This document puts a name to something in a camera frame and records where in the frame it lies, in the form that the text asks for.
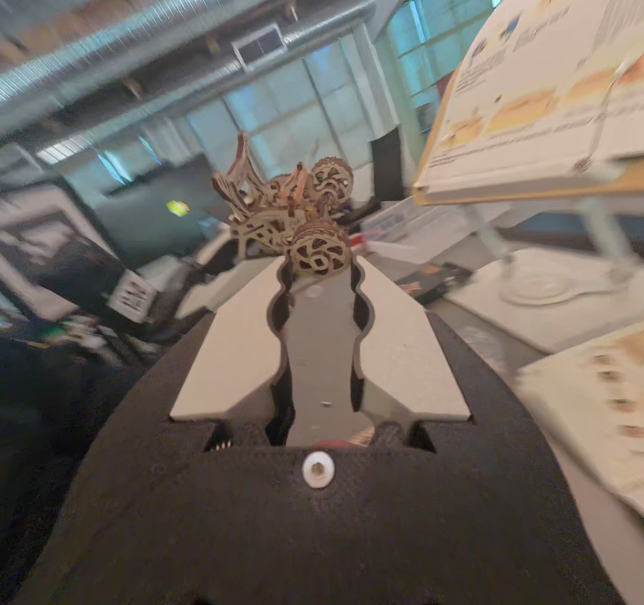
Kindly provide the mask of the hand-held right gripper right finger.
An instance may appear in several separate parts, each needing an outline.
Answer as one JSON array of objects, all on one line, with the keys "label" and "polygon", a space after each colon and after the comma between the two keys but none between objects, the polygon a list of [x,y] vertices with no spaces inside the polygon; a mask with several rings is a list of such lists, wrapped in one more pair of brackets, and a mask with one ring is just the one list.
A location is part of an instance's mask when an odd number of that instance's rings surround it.
[{"label": "hand-held right gripper right finger", "polygon": [[373,443],[435,447],[428,425],[465,424],[471,409],[427,312],[365,257],[353,257],[350,286],[352,411]]}]

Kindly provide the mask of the black model kit box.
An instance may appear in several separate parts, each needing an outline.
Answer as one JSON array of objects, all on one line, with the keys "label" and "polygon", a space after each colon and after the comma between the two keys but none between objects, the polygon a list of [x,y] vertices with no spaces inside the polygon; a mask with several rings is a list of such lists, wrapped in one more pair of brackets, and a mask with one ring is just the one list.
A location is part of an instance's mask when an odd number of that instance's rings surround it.
[{"label": "black model kit box", "polygon": [[467,284],[472,276],[473,271],[454,263],[429,263],[398,279],[396,284],[423,308],[429,308],[451,291]]}]

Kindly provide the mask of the person's black clothing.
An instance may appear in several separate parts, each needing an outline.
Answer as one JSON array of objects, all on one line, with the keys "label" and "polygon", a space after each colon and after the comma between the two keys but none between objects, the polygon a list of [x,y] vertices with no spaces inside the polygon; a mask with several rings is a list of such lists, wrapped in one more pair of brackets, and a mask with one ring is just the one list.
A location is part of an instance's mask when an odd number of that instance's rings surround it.
[{"label": "person's black clothing", "polygon": [[41,554],[93,440],[150,368],[72,343],[1,341],[2,604]]}]

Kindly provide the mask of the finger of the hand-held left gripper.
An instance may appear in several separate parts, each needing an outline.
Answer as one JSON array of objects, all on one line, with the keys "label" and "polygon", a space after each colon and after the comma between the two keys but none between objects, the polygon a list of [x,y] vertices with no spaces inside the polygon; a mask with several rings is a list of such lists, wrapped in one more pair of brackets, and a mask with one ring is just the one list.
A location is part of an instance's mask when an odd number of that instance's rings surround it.
[{"label": "finger of the hand-held left gripper", "polygon": [[236,264],[238,239],[231,235],[218,235],[197,249],[198,266],[223,266]]},{"label": "finger of the hand-held left gripper", "polygon": [[175,317],[187,317],[204,308],[216,311],[275,260],[244,260],[231,270],[217,274],[212,280],[191,287],[177,307]]}]

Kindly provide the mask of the wooden buggy model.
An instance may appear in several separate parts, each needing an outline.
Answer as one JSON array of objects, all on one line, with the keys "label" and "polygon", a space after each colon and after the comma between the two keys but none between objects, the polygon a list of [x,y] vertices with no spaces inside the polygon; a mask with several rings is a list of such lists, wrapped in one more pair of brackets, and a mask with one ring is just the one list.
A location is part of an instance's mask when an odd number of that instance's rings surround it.
[{"label": "wooden buggy model", "polygon": [[229,205],[239,258],[254,243],[287,257],[297,275],[329,277],[350,266],[348,232],[332,217],[353,191],[353,171],[342,158],[326,157],[310,168],[300,161],[291,173],[262,182],[248,134],[240,132],[234,161],[226,172],[215,171],[211,183]]}]

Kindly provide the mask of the printed instruction sheet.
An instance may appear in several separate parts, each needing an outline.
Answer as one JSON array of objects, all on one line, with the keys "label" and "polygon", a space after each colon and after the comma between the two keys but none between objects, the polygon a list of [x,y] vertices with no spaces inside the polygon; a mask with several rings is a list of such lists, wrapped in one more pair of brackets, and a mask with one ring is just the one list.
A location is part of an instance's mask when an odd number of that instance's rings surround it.
[{"label": "printed instruction sheet", "polygon": [[643,0],[502,0],[443,113],[431,199],[616,181],[643,160]]}]

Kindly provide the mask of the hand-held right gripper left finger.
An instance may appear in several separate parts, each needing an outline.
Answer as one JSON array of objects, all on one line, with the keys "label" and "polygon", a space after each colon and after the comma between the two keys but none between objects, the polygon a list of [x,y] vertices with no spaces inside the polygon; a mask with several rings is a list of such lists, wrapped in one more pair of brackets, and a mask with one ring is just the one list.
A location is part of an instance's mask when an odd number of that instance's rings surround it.
[{"label": "hand-held right gripper left finger", "polygon": [[173,422],[253,424],[284,446],[296,416],[285,341],[292,267],[274,259],[220,306],[170,410]]}]

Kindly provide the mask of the silver ventilation duct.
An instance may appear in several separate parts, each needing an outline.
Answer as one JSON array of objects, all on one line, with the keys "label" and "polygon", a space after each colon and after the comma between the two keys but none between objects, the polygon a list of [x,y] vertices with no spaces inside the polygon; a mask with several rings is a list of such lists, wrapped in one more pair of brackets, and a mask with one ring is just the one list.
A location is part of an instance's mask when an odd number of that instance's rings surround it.
[{"label": "silver ventilation duct", "polygon": [[1,30],[1,135],[58,115],[112,83],[171,88],[192,67],[197,93],[368,20],[377,0],[89,0],[7,37]]}]

